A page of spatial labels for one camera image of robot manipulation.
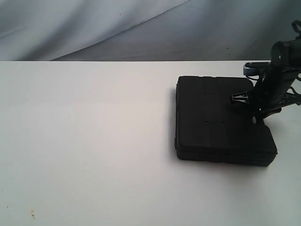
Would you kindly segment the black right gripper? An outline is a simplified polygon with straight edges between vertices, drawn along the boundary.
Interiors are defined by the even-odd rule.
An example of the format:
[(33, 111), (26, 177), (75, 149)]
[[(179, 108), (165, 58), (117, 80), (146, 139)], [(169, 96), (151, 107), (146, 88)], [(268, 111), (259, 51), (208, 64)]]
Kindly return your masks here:
[(283, 107), (301, 104), (301, 95), (292, 88), (300, 73), (300, 68), (268, 67), (251, 90), (232, 94), (230, 102), (247, 108), (253, 124), (264, 124), (263, 118), (281, 112)]

